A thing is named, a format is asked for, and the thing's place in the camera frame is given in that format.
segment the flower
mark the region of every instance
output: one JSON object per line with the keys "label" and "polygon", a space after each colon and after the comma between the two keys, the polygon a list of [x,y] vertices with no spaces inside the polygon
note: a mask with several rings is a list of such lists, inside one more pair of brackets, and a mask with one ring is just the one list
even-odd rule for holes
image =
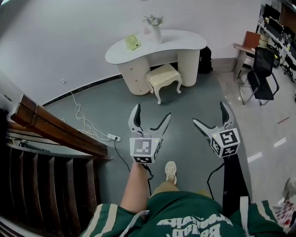
{"label": "flower", "polygon": [[163,16],[162,17],[155,17],[153,15],[150,15],[149,17],[145,16],[145,18],[143,19],[143,22],[147,22],[151,26],[158,26],[158,25],[164,23]]}

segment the power strip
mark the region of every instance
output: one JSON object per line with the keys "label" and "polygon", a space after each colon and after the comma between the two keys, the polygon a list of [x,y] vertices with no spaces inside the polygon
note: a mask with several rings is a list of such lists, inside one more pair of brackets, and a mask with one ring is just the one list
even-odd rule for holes
{"label": "power strip", "polygon": [[110,134],[110,133],[108,133],[107,137],[110,138],[110,139],[112,139],[112,140],[114,140],[114,141],[118,141],[118,142],[121,141],[121,138],[120,138],[120,137],[118,137],[118,136],[114,136],[114,135],[112,135],[112,134]]}

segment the white vase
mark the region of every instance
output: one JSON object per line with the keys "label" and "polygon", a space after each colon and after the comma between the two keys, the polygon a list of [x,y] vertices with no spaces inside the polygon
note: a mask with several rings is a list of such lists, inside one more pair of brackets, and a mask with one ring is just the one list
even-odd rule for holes
{"label": "white vase", "polygon": [[155,42],[158,44],[161,44],[162,43],[162,36],[161,36],[161,31],[160,31],[159,25],[152,26],[152,34],[153,34]]}

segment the green object on desk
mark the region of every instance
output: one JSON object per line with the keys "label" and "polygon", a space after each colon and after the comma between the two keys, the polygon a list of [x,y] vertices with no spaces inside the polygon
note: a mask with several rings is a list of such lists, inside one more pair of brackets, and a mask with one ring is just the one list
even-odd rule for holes
{"label": "green object on desk", "polygon": [[135,50],[136,48],[141,46],[141,43],[137,40],[135,35],[130,35],[125,38],[126,47],[130,50]]}

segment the gray floor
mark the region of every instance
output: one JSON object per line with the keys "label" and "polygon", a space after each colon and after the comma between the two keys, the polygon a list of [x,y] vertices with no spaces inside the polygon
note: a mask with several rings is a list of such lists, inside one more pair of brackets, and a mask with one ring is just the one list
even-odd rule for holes
{"label": "gray floor", "polygon": [[[253,161],[249,159],[253,201],[269,200],[277,205],[287,179],[296,177],[296,103],[295,83],[284,75],[281,67],[273,69],[273,73],[280,90],[274,101],[266,106],[260,106],[255,98],[243,105],[238,87],[233,82],[233,73],[221,74],[218,79],[236,115],[247,157],[258,157]],[[242,75],[243,80],[246,77],[246,73]],[[274,91],[276,85],[272,77],[268,82]],[[250,89],[244,88],[243,95],[245,98],[250,96]]]}
{"label": "gray floor", "polygon": [[[155,95],[132,95],[123,79],[107,82],[75,94],[76,101],[82,104],[82,112],[104,133],[111,133],[122,138],[117,143],[121,156],[131,166],[129,155],[130,131],[128,119],[137,103],[141,104],[142,128],[156,127],[163,117],[171,112],[172,120],[164,135],[157,162],[151,165],[154,178],[151,188],[155,189],[165,180],[165,164],[175,161],[177,164],[177,186],[184,191],[197,192],[207,188],[210,172],[217,168],[222,160],[212,151],[204,136],[194,127],[192,118],[199,118],[209,125],[222,125],[219,102],[225,101],[222,89],[215,74],[198,75],[194,87],[181,87],[181,94],[176,92],[177,84],[162,88],[162,104],[157,104]],[[83,122],[75,119],[75,104],[72,97],[64,98],[46,109],[76,129],[83,129]],[[100,189],[103,202],[118,204],[122,198],[128,179],[128,170],[114,150],[113,142],[106,142],[110,147],[112,161],[105,162],[100,168]],[[243,144],[239,150],[240,163],[247,187],[251,193],[251,181],[247,165],[246,150]],[[214,174],[211,187],[216,200],[222,203],[224,170]]]}

